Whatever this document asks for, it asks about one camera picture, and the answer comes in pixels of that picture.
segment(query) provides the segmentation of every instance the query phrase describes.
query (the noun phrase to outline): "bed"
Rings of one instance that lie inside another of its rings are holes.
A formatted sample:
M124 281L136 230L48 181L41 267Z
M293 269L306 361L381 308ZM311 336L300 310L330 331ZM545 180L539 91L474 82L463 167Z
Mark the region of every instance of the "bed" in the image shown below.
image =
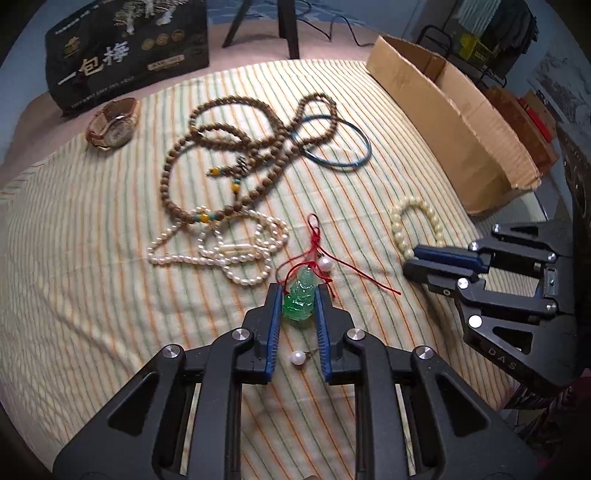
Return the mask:
M367 133L374 153L350 172L303 158L286 169L256 206L290 229L273 266L307 248L306 216L317 213L324 248L402 291L397 297L335 267L335 305L350 311L357 326L394 347L432 346L495 408L511 396L515 382L463 344L453 304L402 276L388 210L403 196L421 196L439 211L446 242L465 246L496 222L544 220L535 196L474 223L426 143L363 62L274 61L185 80L143 98L138 130L120 150L97 151L81 133L0 190L0 401L49 468L61 447L162 346L208 344L264 301L265 284L236 286L217 268L162 268L147 261L150 242L170 225L158 195L165 153L187 131L190 110L220 96L248 95L270 104L286 122L297 101L314 91L336 100L339 115ZM217 108L202 121L228 121L257 138L268 130L263 117L247 108ZM339 132L323 153L357 155L361 143ZM227 153L190 150L175 167L171 197L187 207L221 205L229 187L205 172L233 161ZM404 226L412 244L434 244L422 214L411 211ZM252 228L236 221L228 235L240 242ZM192 226L167 246L190 254L198 233ZM494 270L488 284L523 295L535 287L533 280ZM315 347L313 327L285 322L272 384L244 388L243 478L353 478L352 390L324 385L317 356L302 370L289 361L293 350Z

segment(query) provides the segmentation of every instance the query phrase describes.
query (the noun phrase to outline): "green jade buddha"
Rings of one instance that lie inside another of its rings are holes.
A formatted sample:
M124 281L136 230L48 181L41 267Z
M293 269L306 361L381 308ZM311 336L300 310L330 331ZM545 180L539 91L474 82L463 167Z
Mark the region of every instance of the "green jade buddha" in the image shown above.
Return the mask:
M309 318L314 309L314 289L317 284L318 277L310 267L300 269L283 300L283 315L298 322Z

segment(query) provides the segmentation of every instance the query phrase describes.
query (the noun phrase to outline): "pearl necklace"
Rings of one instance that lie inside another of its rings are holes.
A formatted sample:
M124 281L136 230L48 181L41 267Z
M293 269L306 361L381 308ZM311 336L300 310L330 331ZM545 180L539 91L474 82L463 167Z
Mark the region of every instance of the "pearl necklace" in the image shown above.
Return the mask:
M192 210L192 214L207 215L209 214L209 210L206 207L200 207ZM271 255L276 254L289 241L287 224L279 218L273 218L254 210L244 210L238 215L257 220L258 223L254 232L254 244L225 243L222 234L218 230L219 225L221 225L222 222L212 222L207 224L207 228L199 234L197 239L197 248L199 249L200 254L199 257L191 257L189 255L165 255L163 257L156 257L154 255L155 250L174 237L177 231L186 224L179 220L164 232L160 233L150 244L148 247L148 261L152 265L162 266L173 263L215 266L220 267L226 274L227 278L232 280L235 284L240 284L244 287L252 287L262 283L269 277L269 272L271 271ZM263 239L261 235L264 230L270 231L270 236L266 240ZM217 238L217 246L208 250L205 248L205 240L210 232L213 232L214 236ZM264 267L260 275L257 275L254 278L240 278L240 276L230 270L231 264L247 263L261 259L264 262Z
M443 238L443 225L441 220L437 216L437 212L429 206L425 200L421 197L403 197L399 203L394 203L390 209L390 221L392 222L392 233L394 234L394 240L396 241L396 247L405 260L414 258L414 251L410 246L410 243L404 236L404 227L402 226L401 215L408 207L414 207L421 209L427 216L433 233L435 234L435 241L438 247L445 247L445 241Z

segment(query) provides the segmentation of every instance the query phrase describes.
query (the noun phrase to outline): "red string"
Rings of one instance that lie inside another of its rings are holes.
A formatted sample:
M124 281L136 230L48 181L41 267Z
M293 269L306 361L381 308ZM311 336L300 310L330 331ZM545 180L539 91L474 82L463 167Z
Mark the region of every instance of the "red string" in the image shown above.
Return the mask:
M311 222L311 219L315 218L316 219L316 225L313 225ZM348 264L347 262L340 260L336 257L333 257L330 253L328 253L324 248L322 248L320 246L320 221L318 219L318 215L316 215L315 213L311 213L308 215L307 217L307 221L308 221L308 227L310 228L310 248L305 251L304 253L296 256L296 257L291 257L289 258L286 262L283 262L281 265L279 265L279 267L277 267L277 270L275 270L275 279L277 280L278 284L283 285L283 292L285 294L288 293L287 291L287 282L290 279L291 274L298 269L299 267L301 267L302 265L306 265L308 266L312 272L314 272L314 274L321 280L324 280L324 283L326 283L329 287L330 290L330 294L333 296L333 298L335 297L334 292L332 291L332 288L330 286L330 283L333 281L332 278L330 278L330 276L328 276L326 273L324 273L320 267L318 266L318 263L316 263L316 260L308 260L308 261L303 261L300 262L296 265L294 265L293 267L290 268L289 272L287 273L287 276L285 277L285 280L281 281L279 280L279 270L281 270L283 267L285 267L287 264L292 263L294 260L297 260L298 258L301 257L307 257L308 255L310 255L312 252L315 253L314 258L318 257L318 252L322 252L324 255L326 255L327 257L331 258L332 260L346 265L349 268L352 268L353 270L355 270L359 275L361 275L363 278L367 278L368 280L374 282L376 285L378 285L379 287L382 287L385 290L389 290L393 293L395 293L396 295L402 295L398 290L394 290L393 288L390 288L386 285L384 285L383 283L380 283L379 281L377 281L375 278L370 277L369 275L367 275L366 273L362 272L360 269L358 269L357 267L355 267L354 265Z

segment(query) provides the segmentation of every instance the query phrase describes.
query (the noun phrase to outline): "cream bead bracelet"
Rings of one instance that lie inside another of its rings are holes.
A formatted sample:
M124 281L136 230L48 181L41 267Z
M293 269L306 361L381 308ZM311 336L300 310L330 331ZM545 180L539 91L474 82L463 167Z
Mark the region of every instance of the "cream bead bracelet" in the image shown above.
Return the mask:
M390 209L390 221L392 222L392 234L394 235L396 247L404 259L410 260L414 258L414 251L404 236L404 227L402 225L402 214L409 207L419 208L424 212L435 234L436 245L438 247L445 247L443 225L437 216L437 212L421 197L403 197L398 203L392 205Z

